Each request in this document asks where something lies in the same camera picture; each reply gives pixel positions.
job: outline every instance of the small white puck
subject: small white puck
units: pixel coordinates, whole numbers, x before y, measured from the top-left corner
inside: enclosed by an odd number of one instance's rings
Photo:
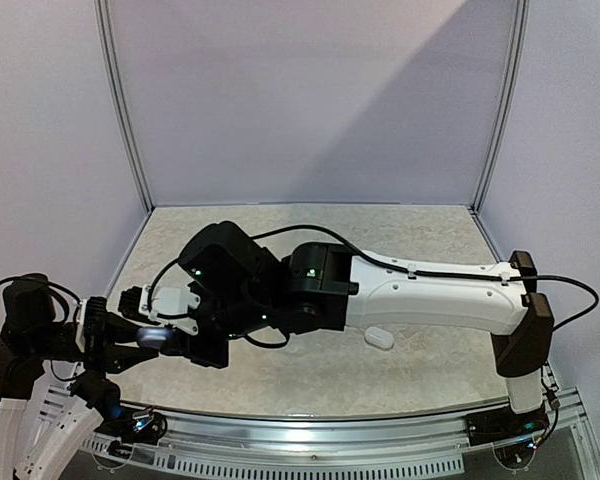
[[[378,327],[369,327],[364,332],[364,340],[380,350],[391,350],[395,340],[393,335]]]

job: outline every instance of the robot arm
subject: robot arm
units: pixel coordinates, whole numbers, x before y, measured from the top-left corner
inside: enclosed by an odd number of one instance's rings
[[[23,276],[4,291],[7,318],[0,334],[0,480],[59,478],[94,430],[125,443],[156,443],[166,432],[163,415],[120,406],[120,389],[106,374],[155,358],[154,350],[116,345],[135,340],[138,327],[106,310],[106,300],[85,300],[75,325],[54,322],[52,296],[42,275]],[[63,306],[65,318],[68,307]],[[14,451],[23,413],[43,361],[82,362],[61,415],[17,464]]]
[[[127,318],[148,315],[166,325],[138,332],[140,345],[165,355],[224,368],[228,339],[266,326],[285,336],[390,323],[467,327],[491,333],[513,412],[542,405],[540,371],[554,320],[535,282],[520,280],[537,275],[526,252],[514,252],[509,262],[466,266],[311,242],[278,260],[237,225],[222,222],[195,235],[178,265],[194,279],[190,292],[135,287],[120,304]],[[184,319],[174,315],[184,311]]]
[[[506,379],[512,415],[544,416],[540,368],[554,322],[546,297],[526,280],[536,271],[524,252],[514,252],[507,263],[464,266],[311,242],[279,260],[237,225],[222,222],[196,234],[177,264],[194,280],[188,290],[133,287],[121,296],[122,317],[106,310],[105,299],[93,297],[75,325],[53,322],[46,277],[22,277],[5,289],[0,480],[13,478],[14,432],[33,383],[44,373],[43,360],[83,362],[85,372],[72,385],[71,405],[18,464],[15,478],[21,480],[57,478],[96,427],[125,443],[155,443],[164,435],[164,417],[121,408],[120,391],[107,373],[159,354],[225,368],[229,341],[264,327],[287,338],[388,323],[485,330],[492,336],[497,371]],[[119,345],[131,342],[140,348]]]

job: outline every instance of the gray wall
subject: gray wall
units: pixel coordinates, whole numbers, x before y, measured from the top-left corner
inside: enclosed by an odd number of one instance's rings
[[[470,203],[515,4],[112,2],[156,203]]]
[[[507,254],[600,292],[600,0],[534,1],[522,66],[482,215]],[[558,319],[590,299],[542,285]],[[577,385],[600,443],[600,307],[556,333],[551,360]]]
[[[44,272],[103,294],[144,216],[93,2],[0,2],[0,279]]]

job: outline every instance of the aluminum frame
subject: aluminum frame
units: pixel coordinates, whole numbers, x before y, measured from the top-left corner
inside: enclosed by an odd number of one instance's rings
[[[127,108],[127,101],[124,95],[122,79],[120,77],[120,69],[118,68],[118,57],[116,55],[116,47],[113,39],[113,27],[111,23],[111,9],[108,0],[94,0],[96,9],[96,18],[98,21],[98,30],[100,32],[100,43],[102,45],[102,54],[104,57],[107,77],[109,79],[109,87],[111,88],[111,99],[115,107],[122,142],[127,153],[129,167],[133,180],[138,189],[138,195],[142,206],[151,213],[155,208],[155,204],[151,197],[149,182],[145,174],[140,150],[133,133],[131,117]]]
[[[68,392],[49,388],[40,419],[53,422]],[[586,480],[600,479],[600,457],[578,391],[558,392],[558,429],[570,429]],[[157,446],[136,445],[128,463],[164,473],[206,479],[351,480],[440,478],[464,471],[462,455],[493,448],[471,447],[468,413],[506,401],[456,412],[371,420],[258,419],[158,409],[169,431]],[[92,434],[82,450],[102,462],[124,463],[106,450],[112,438]],[[521,438],[499,442],[519,442]]]
[[[496,123],[491,133],[489,141],[489,151],[485,159],[484,168],[480,175],[478,186],[473,196],[473,202],[470,209],[476,215],[480,214],[489,191],[489,184],[496,165],[498,153],[502,145],[502,140],[507,127],[509,112],[515,90],[518,71],[520,70],[520,61],[522,58],[522,49],[524,45],[524,36],[527,27],[527,18],[529,16],[529,0],[518,0],[516,15],[511,31],[511,41],[509,43],[509,52],[507,54],[507,67],[505,69],[504,81],[500,95],[500,105],[496,116]]]

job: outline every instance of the speckled tabletop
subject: speckled tabletop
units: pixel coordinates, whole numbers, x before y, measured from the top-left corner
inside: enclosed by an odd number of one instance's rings
[[[257,205],[158,208],[131,253],[110,296],[150,283],[201,228],[232,220],[249,234],[294,223],[330,227],[359,247],[434,262],[493,262],[463,207],[374,205]],[[300,243],[328,237],[289,232],[263,240],[278,257]],[[177,268],[162,285],[185,285]],[[396,344],[385,352],[366,345],[363,331],[319,331],[293,336],[282,350],[237,340],[230,366],[202,368],[161,357],[112,376],[123,398],[147,404],[223,414],[366,416],[413,413],[483,402],[506,395],[496,374],[489,334],[451,327],[388,326]],[[279,341],[265,330],[254,337]]]

